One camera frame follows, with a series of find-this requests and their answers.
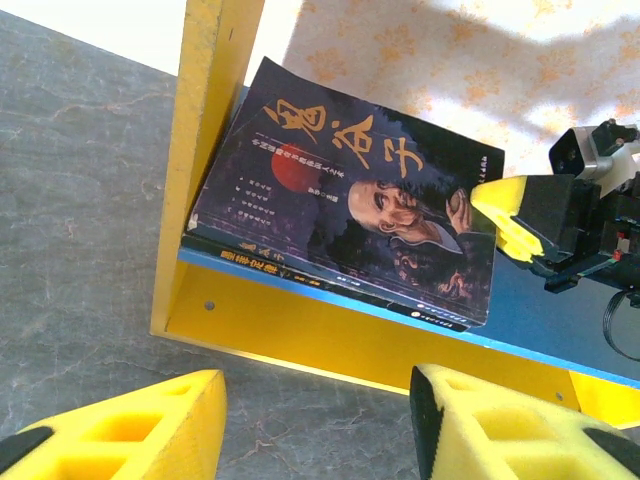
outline gray marble floor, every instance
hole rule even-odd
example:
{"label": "gray marble floor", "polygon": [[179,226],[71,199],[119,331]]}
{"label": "gray marble floor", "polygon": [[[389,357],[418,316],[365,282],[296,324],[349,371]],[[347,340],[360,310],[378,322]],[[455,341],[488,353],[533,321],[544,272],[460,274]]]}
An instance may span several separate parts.
{"label": "gray marble floor", "polygon": [[0,45],[0,437],[219,368],[218,478],[417,478],[405,397],[147,334],[175,78],[2,12]]}

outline book spine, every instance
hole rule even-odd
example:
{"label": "book spine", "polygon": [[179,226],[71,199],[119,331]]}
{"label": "book spine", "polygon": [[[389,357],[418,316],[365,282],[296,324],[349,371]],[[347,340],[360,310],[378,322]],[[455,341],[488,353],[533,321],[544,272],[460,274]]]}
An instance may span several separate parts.
{"label": "book spine", "polygon": [[[209,221],[215,222],[216,219],[209,219]],[[199,235],[201,237],[212,239],[216,242],[220,242],[225,245],[233,245],[236,247],[243,248],[245,250],[250,250],[246,248],[247,245],[255,246],[260,252],[262,249],[259,249],[256,242],[253,240],[248,240],[250,232],[247,232],[246,237],[240,238],[239,236],[225,232],[223,230],[224,226],[219,227],[210,227],[208,225],[204,225],[202,223],[198,223],[197,226],[194,225],[194,228],[188,229],[191,233]],[[295,255],[287,254],[286,252],[282,252],[280,250],[276,250],[274,248],[264,249],[269,250],[270,255],[263,255],[258,252],[258,255],[268,258],[272,261],[280,265],[286,265],[288,268],[292,268],[293,270],[306,272],[315,277],[322,278],[324,280],[328,280],[332,283],[337,283],[344,285],[346,288],[359,290],[361,292],[367,293],[369,295],[382,298],[389,302],[393,302],[399,305],[404,305],[407,308],[411,308],[411,311],[417,311],[425,317],[427,316],[435,316],[437,318],[442,319],[443,321],[457,323],[460,325],[464,325],[466,327],[481,327],[485,322],[479,322],[472,318],[471,316],[465,317],[457,313],[453,313],[449,311],[446,307],[440,307],[434,305],[431,302],[419,302],[418,300],[412,299],[403,295],[401,293],[392,292],[382,287],[378,287],[376,285],[371,285],[368,282],[360,281],[354,279],[353,277],[343,274],[340,272],[336,272],[331,268],[324,267],[322,265],[318,265],[316,263],[312,263],[308,260],[304,260],[298,258]]]}
{"label": "book spine", "polygon": [[411,317],[412,319],[419,319],[432,325],[452,330],[454,332],[460,333],[468,329],[468,327],[465,325],[444,320],[437,316],[425,315],[421,312],[418,312],[416,309],[407,307],[406,305],[401,305],[396,302],[390,302],[369,293],[353,290],[343,285],[331,283],[321,278],[314,277],[305,272],[297,271],[282,263],[276,263],[266,260],[265,258],[260,257],[255,253],[261,250],[257,246],[254,246],[255,248],[247,248],[250,246],[250,244],[247,244],[245,247],[240,246],[238,248],[235,248],[207,239],[201,239],[189,234],[183,235],[181,244],[185,248],[191,248],[193,250],[205,252],[227,262],[236,263],[247,268],[283,278],[285,280],[307,285],[318,290],[335,293],[337,295],[367,303],[375,307],[384,308],[391,312]]}

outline blue shelf board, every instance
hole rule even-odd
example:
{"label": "blue shelf board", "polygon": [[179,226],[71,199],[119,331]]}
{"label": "blue shelf board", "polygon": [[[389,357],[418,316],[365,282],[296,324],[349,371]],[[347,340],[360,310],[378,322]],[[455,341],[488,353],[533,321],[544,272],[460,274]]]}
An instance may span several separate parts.
{"label": "blue shelf board", "polygon": [[[602,314],[615,290],[583,280],[559,295],[544,291],[544,280],[501,254],[496,267],[487,325],[456,333],[340,295],[181,248],[186,263],[217,270],[322,302],[402,323],[439,335],[640,388],[640,363],[615,353],[602,334]],[[640,311],[621,308],[614,338],[629,353],[640,351]]]}

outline cable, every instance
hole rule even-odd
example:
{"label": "cable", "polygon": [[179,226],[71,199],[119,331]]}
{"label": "cable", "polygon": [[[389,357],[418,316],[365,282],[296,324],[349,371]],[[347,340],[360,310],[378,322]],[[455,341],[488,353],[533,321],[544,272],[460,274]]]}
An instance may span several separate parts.
{"label": "cable", "polygon": [[602,333],[604,333],[604,338],[605,340],[607,340],[609,346],[616,352],[618,352],[623,357],[628,358],[629,360],[640,362],[640,357],[632,357],[620,350],[620,348],[618,348],[616,343],[613,341],[613,337],[611,335],[611,323],[613,321],[613,316],[618,311],[622,300],[624,300],[625,297],[630,296],[631,293],[631,290],[622,290],[611,297],[611,300],[609,300],[609,304],[607,305],[607,308],[604,311],[604,315],[602,317]]}

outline book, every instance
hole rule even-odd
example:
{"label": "book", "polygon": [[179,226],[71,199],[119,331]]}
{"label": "book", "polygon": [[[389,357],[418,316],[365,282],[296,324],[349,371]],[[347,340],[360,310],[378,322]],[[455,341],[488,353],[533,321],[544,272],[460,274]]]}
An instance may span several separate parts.
{"label": "book", "polygon": [[463,326],[487,321],[504,152],[264,59],[187,231]]}
{"label": "book", "polygon": [[335,293],[337,295],[351,298],[353,300],[373,305],[378,308],[384,308],[385,310],[389,310],[406,317],[411,317],[414,320],[421,320],[427,323],[431,323],[438,327],[443,327],[457,333],[464,332],[468,328],[455,322],[442,320],[441,318],[435,317],[433,315],[427,315],[424,312],[419,312],[415,308],[401,305],[396,302],[390,302],[383,298],[376,297],[375,295],[371,295],[354,288],[349,288],[339,283],[333,283],[318,277],[314,277],[306,272],[297,271],[281,263],[269,261],[264,257],[260,257],[255,254],[258,248],[256,244],[241,242],[236,248],[230,245],[223,245],[221,243],[214,242],[213,240],[198,237],[197,235],[193,235],[190,233],[185,233],[182,236],[180,244],[184,248],[188,248],[199,253],[206,253],[212,257],[219,258],[222,261],[231,264],[242,265],[245,268],[250,268],[252,270],[263,272],[268,275],[276,276],[290,282],[295,282],[314,289]]}

